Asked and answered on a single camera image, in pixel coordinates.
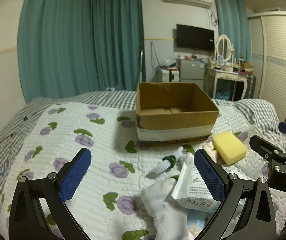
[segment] metal screw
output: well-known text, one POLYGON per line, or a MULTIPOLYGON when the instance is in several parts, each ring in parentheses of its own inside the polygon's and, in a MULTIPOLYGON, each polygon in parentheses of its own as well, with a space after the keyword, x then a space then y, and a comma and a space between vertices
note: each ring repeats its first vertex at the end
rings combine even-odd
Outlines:
POLYGON ((51 172, 51 173, 48 175, 48 178, 49 178, 49 179, 55 179, 55 178, 56 178, 56 172, 51 172))
POLYGON ((263 177, 260 177, 259 180, 260 180, 261 183, 265 183, 266 182, 266 179, 263 178, 263 177))
POLYGON ((24 182, 26 181, 26 177, 25 176, 22 176, 21 178, 19 178, 19 182, 24 182))
POLYGON ((231 178, 231 179, 237 179, 237 175, 236 175, 235 173, 231 173, 231 174, 230 174, 230 178, 231 178))

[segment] yellow sponge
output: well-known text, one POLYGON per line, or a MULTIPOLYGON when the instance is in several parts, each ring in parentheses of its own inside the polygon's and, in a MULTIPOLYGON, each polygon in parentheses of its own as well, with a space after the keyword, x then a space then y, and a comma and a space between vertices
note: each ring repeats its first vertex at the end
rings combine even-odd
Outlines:
POLYGON ((246 156, 247 147, 230 131, 212 136, 214 149, 227 165, 236 163, 246 156))

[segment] wardrobe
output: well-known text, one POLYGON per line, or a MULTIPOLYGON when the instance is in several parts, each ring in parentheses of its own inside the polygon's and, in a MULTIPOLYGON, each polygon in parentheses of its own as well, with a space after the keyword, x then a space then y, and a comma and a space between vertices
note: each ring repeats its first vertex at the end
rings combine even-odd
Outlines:
POLYGON ((272 103, 280 121, 286 122, 286 11, 257 13, 248 20, 254 98, 272 103))

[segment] gray refrigerator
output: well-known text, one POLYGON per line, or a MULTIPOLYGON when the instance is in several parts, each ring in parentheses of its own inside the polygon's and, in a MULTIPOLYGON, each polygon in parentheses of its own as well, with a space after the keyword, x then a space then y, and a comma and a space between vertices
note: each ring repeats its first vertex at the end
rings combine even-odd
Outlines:
POLYGON ((180 59, 180 82, 195 83, 203 89, 204 65, 203 61, 180 59))

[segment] bed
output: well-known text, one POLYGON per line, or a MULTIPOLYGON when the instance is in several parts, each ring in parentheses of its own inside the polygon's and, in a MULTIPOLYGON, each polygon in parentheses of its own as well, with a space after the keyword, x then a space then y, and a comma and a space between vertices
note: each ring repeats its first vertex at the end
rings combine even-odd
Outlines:
MULTIPOLYGON (((93 141, 88 140, 86 146, 92 151, 93 161, 75 197, 67 204, 76 220, 93 240, 126 239, 124 236, 131 232, 153 238, 153 219, 140 202, 139 193, 144 186, 179 174, 179 166, 159 177, 149 174, 162 157, 178 146, 147 148, 137 144, 132 121, 135 99, 136 93, 129 91, 91 92, 57 100, 36 98, 14 116, 0 133, 0 233, 5 239, 18 177, 24 174, 37 179, 58 171, 85 145, 80 142, 87 133, 79 129, 91 130, 93 141), (118 121, 120 116, 130 119, 118 121), (89 193, 93 187, 97 194, 89 193), (111 198, 115 205, 107 201, 111 198)), ((286 137, 278 130, 279 120, 270 103, 260 99, 213 101, 220 110, 213 134, 231 130, 248 148, 250 136, 258 134, 286 152, 286 137)), ((204 143, 191 146, 197 150, 204 143)), ((267 176, 267 163, 249 150, 244 160, 226 170, 237 171, 245 179, 256 179, 267 176)), ((271 189, 271 194, 279 235, 286 221, 286 193, 271 189)), ((60 236, 46 203, 42 206, 53 232, 60 236)))

